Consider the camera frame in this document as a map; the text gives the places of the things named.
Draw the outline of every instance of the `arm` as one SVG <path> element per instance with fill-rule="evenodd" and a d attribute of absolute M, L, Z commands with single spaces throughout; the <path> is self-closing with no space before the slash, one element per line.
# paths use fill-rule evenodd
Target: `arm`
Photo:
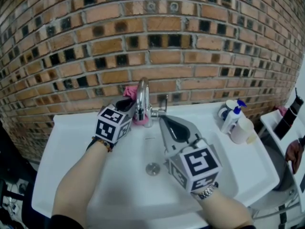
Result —
<path fill-rule="evenodd" d="M 52 215 L 64 215 L 86 228 L 87 206 L 107 156 L 107 148 L 94 143 L 61 180 Z"/>
<path fill-rule="evenodd" d="M 210 197 L 199 201 L 207 222 L 218 229 L 240 229 L 253 225 L 248 209 L 216 189 Z"/>

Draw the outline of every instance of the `white bottle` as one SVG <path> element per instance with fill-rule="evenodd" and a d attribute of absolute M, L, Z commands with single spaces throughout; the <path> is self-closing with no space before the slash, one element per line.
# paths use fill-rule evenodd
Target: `white bottle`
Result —
<path fill-rule="evenodd" d="M 237 103 L 238 103 L 238 106 L 235 107 L 234 110 L 231 110 L 229 112 L 226 120 L 224 121 L 224 124 L 220 129 L 220 131 L 222 133 L 228 133 L 232 127 L 232 124 L 236 123 L 238 121 L 238 119 L 242 116 L 241 106 L 246 107 L 246 104 L 241 100 L 237 100 Z"/>

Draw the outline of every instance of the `bracelet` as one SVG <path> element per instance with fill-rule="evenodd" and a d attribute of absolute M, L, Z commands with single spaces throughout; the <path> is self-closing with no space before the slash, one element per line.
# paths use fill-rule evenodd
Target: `bracelet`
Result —
<path fill-rule="evenodd" d="M 96 138 L 96 137 L 92 137 L 92 140 L 94 140 L 94 139 L 96 139 L 96 142 L 100 142 L 100 143 L 102 143 L 102 144 L 104 144 L 104 146 L 107 148 L 107 150 L 108 150 L 108 153 L 109 152 L 112 152 L 112 148 L 110 147 L 110 144 L 107 142 L 107 141 L 105 141 L 105 140 L 103 140 L 103 139 L 100 139 L 100 138 Z"/>
<path fill-rule="evenodd" d="M 193 197 L 198 200 L 204 200 L 208 197 L 210 197 L 210 195 L 213 194 L 214 190 L 218 188 L 218 183 L 214 182 L 213 184 L 211 184 L 205 191 L 201 192 L 201 193 L 191 193 L 193 195 Z"/>
<path fill-rule="evenodd" d="M 95 142 L 100 142 L 100 143 L 102 143 L 102 144 L 107 148 L 108 153 L 109 153 L 109 152 L 112 152 L 112 149 L 113 149 L 114 145 L 113 145 L 113 144 L 110 144 L 110 143 L 108 143 L 107 141 L 105 141 L 105 140 L 103 140 L 103 139 L 100 139 L 99 137 L 96 137 L 96 136 L 93 136 L 93 137 L 92 137 L 92 141 L 90 142 L 90 144 L 88 145 L 88 147 L 87 147 L 86 150 L 88 150 Z"/>

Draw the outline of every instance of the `drain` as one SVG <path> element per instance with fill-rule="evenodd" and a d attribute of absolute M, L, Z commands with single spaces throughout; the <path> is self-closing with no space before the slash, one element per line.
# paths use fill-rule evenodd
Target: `drain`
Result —
<path fill-rule="evenodd" d="M 146 173 L 152 177 L 159 174 L 160 170 L 161 170 L 160 165 L 158 165 L 157 163 L 149 163 L 146 166 Z"/>
<path fill-rule="evenodd" d="M 294 189 L 292 189 L 292 190 L 289 192 L 289 196 L 291 196 L 291 195 L 293 195 L 293 194 L 295 194 L 295 190 L 294 190 Z"/>

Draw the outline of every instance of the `faucet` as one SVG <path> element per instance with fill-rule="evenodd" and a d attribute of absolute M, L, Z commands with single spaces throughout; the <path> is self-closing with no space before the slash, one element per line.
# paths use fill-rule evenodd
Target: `faucet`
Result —
<path fill-rule="evenodd" d="M 144 124 L 145 127 L 149 128 L 153 125 L 153 117 L 160 117 L 162 115 L 166 115 L 167 111 L 167 100 L 168 95 L 165 99 L 165 110 L 153 110 L 152 105 L 149 103 L 149 82 L 146 77 L 143 77 L 138 84 L 137 90 L 137 101 L 136 101 L 136 110 L 135 110 L 135 118 L 138 121 L 142 121 L 145 119 L 145 115 L 148 118 L 148 122 Z"/>

